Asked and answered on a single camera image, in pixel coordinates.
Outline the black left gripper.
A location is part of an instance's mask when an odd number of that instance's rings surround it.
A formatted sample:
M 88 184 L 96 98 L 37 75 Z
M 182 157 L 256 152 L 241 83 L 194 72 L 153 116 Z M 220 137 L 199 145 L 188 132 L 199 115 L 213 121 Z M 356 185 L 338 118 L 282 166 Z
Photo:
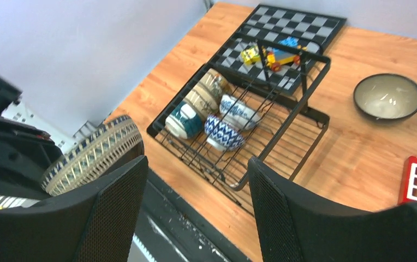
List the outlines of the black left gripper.
M 22 92 L 0 77 L 0 195 L 43 200 L 41 178 L 61 155 L 50 134 L 2 116 Z

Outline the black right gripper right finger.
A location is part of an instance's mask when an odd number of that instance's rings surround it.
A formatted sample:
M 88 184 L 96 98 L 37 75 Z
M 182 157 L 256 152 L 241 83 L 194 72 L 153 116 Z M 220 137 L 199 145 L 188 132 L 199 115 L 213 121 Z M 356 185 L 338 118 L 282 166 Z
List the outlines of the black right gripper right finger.
M 356 209 L 291 182 L 255 157 L 247 175 L 263 261 L 417 261 L 417 202 Z

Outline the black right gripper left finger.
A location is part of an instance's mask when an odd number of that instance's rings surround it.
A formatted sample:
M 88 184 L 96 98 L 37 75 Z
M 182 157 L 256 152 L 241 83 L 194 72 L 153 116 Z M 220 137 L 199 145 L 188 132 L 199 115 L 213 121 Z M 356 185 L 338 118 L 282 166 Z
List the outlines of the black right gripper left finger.
M 147 175 L 139 156 L 31 207 L 0 210 L 0 261 L 127 261 Z

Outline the black patterned rim bowl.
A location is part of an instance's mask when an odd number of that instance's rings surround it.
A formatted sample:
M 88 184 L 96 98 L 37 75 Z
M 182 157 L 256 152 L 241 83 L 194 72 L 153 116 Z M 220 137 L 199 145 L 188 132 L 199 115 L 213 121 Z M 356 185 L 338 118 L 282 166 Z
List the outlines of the black patterned rim bowl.
M 57 196 L 92 182 L 127 161 L 144 154 L 138 127 L 128 115 L 120 115 L 102 124 L 69 152 L 60 156 L 44 172 L 40 185 Z

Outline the teal glazed large bowl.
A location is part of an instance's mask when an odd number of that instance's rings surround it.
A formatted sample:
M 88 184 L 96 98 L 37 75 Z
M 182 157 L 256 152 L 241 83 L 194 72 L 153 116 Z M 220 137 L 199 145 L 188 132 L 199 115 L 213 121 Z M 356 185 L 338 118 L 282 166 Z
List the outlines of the teal glazed large bowl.
M 395 73 L 370 75 L 355 86 L 353 102 L 371 121 L 404 121 L 417 113 L 417 83 Z

